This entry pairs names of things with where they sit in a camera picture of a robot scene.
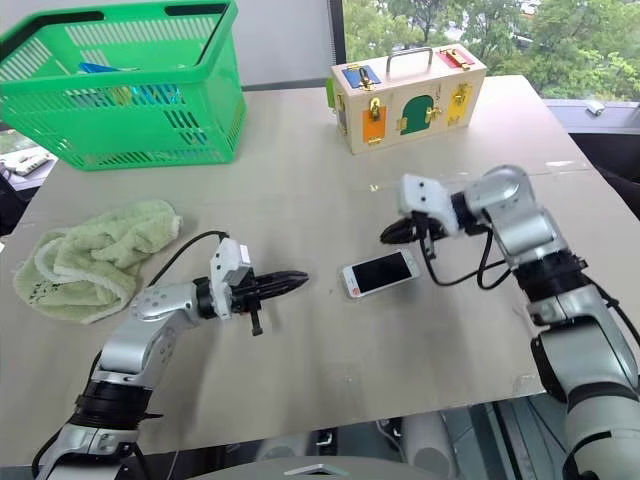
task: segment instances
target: window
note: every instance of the window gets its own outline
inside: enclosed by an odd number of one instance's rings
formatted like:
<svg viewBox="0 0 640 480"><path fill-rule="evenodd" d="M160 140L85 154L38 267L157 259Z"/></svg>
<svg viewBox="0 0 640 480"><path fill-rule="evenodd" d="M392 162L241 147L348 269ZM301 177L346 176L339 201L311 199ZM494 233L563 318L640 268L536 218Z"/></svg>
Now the window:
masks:
<svg viewBox="0 0 640 480"><path fill-rule="evenodd" d="M544 98L640 100L640 1L342 0L347 61L463 43Z"/></svg>

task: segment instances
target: silver robot arm segment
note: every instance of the silver robot arm segment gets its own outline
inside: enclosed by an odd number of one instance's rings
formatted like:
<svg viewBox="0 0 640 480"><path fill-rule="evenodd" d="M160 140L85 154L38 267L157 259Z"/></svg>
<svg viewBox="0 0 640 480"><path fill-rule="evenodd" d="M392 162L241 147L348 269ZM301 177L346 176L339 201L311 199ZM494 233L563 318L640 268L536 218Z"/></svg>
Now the silver robot arm segment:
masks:
<svg viewBox="0 0 640 480"><path fill-rule="evenodd" d="M224 238L211 259L210 279L143 290L104 345L74 414L44 452L37 479L65 478L61 461L74 456L99 458L103 464L128 457L137 448L140 422L158 416L147 414L147 405L185 330L203 319L228 320L232 313L247 312L254 336L259 335L260 300L294 290L307 279L296 271L256 277L247 248Z"/></svg>
<svg viewBox="0 0 640 480"><path fill-rule="evenodd" d="M399 192L406 218L382 234L385 243L433 241L491 230L529 298L531 342L546 390L567 402L567 479L640 478L638 367L596 286L581 273L555 221L540 207L527 174L498 167L451 195L437 181L405 175Z"/></svg>

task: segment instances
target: green towel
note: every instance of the green towel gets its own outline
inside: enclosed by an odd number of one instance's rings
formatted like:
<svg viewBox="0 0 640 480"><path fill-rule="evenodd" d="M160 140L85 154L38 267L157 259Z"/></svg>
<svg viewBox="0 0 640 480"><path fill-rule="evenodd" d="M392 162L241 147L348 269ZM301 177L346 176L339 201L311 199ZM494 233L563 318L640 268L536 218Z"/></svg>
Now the green towel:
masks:
<svg viewBox="0 0 640 480"><path fill-rule="evenodd" d="M14 277L18 296L44 315L89 324L122 310L142 262L178 236L163 200L118 208L45 233Z"/></svg>

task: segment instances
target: wooden box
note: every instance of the wooden box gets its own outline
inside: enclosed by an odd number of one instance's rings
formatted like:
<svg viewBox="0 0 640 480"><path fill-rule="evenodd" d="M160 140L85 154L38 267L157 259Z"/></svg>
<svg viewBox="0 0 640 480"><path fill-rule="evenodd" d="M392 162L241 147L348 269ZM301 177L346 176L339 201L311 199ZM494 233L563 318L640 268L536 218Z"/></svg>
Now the wooden box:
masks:
<svg viewBox="0 0 640 480"><path fill-rule="evenodd" d="M461 45L331 67L338 128L353 153L469 124L486 67Z"/></svg>

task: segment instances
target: green door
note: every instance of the green door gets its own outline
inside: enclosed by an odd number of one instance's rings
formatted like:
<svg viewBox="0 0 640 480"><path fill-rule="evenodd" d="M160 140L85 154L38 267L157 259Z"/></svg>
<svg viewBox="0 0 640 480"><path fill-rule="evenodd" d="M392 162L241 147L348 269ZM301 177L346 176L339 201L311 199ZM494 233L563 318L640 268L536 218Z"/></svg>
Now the green door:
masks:
<svg viewBox="0 0 640 480"><path fill-rule="evenodd" d="M409 100L402 110L403 129L400 135L419 132L420 130L429 128L427 108L433 108L433 98L429 95L421 95Z"/></svg>

